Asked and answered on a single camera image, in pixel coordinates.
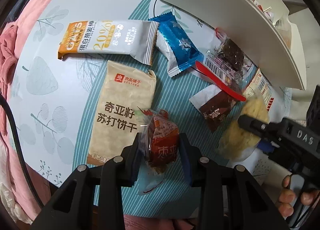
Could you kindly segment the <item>person's right hand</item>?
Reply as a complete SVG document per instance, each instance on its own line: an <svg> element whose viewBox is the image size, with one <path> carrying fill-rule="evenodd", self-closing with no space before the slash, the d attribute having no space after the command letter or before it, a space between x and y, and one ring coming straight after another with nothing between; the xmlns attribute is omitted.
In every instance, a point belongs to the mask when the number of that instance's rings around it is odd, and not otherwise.
<svg viewBox="0 0 320 230"><path fill-rule="evenodd" d="M291 176L287 175L282 181L282 187L283 189L281 190L280 196L278 197L277 201L277 208L280 212L280 214L286 218L288 216L291 216L294 212L293 207L291 206L291 203L294 201L296 198L295 193L288 189L288 185L290 183ZM301 197L300 197L300 202L304 206L311 206L315 207L315 205L319 201L319 190L314 190L312 192L304 192Z"/></svg>

